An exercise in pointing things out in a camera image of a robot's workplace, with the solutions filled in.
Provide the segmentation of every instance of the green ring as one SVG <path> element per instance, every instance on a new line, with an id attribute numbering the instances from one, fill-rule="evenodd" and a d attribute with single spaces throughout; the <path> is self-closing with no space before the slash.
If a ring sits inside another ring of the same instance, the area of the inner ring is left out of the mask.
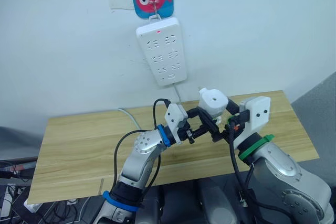
<path id="1" fill-rule="evenodd" d="M 252 152 L 254 152 L 257 148 L 261 147 L 262 145 L 272 141 L 272 138 L 274 135 L 266 135 L 262 139 L 255 142 L 253 145 L 251 145 L 248 149 L 246 149 L 243 153 L 238 155 L 241 161 L 243 161 L 248 155 L 250 155 Z"/>

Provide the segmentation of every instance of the white wall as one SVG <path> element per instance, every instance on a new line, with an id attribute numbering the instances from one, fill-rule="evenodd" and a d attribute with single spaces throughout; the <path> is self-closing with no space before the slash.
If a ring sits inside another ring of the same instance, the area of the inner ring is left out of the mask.
<path id="1" fill-rule="evenodd" d="M 135 37 L 146 24 L 107 0 L 0 0 L 0 125 L 42 135 L 52 116 L 176 99 Z M 335 0 L 175 0 L 188 81 L 227 95 L 285 90 L 290 101 L 336 70 Z"/>

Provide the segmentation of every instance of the power strip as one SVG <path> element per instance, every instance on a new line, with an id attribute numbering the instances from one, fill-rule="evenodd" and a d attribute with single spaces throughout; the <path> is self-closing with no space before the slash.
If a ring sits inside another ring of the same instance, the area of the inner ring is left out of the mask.
<path id="1" fill-rule="evenodd" d="M 141 26 L 136 36 L 160 86 L 187 79 L 181 28 L 175 17 Z"/>

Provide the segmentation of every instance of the wooden table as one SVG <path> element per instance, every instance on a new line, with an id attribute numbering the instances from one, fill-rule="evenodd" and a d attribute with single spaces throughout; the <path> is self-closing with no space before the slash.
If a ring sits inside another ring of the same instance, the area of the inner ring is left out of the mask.
<path id="1" fill-rule="evenodd" d="M 270 121 L 261 135 L 274 134 L 274 142 L 296 161 L 319 158 L 307 133 L 282 91 L 231 97 L 236 103 L 251 96 L 271 97 Z M 186 110 L 198 102 L 185 102 Z M 128 110 L 143 129 L 153 128 L 152 107 Z M 157 122 L 164 124 L 165 106 L 156 108 Z M 193 129 L 199 119 L 189 120 Z M 118 140 L 135 130 L 131 119 L 120 111 L 51 118 L 38 156 L 29 194 L 29 204 L 99 195 L 110 190 L 113 181 L 113 151 Z M 119 148 L 118 172 L 131 153 L 135 135 Z M 240 170 L 248 166 L 238 163 Z M 155 185 L 232 173 L 228 144 L 213 143 L 207 133 L 193 145 L 185 141 L 162 153 Z"/>

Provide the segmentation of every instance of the blue strap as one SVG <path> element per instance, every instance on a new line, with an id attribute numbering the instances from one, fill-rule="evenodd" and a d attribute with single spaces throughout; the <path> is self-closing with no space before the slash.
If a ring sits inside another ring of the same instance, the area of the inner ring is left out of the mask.
<path id="1" fill-rule="evenodd" d="M 103 192 L 103 197 L 107 200 L 108 203 L 116 206 L 116 207 L 119 207 L 123 210 L 126 210 L 126 211 L 129 211 L 129 212 L 136 212 L 139 208 L 138 207 L 133 207 L 133 206 L 129 206 L 129 205 L 126 205 L 126 204 L 123 204 L 123 203 L 120 203 L 114 199 L 112 199 L 110 197 L 110 194 L 108 191 L 104 191 Z"/>
<path id="2" fill-rule="evenodd" d="M 157 128 L 159 129 L 159 132 L 160 132 L 160 135 L 163 139 L 164 145 L 167 146 L 167 147 L 170 147 L 171 146 L 170 141 L 169 141 L 166 133 L 164 133 L 162 125 L 158 125 Z"/>

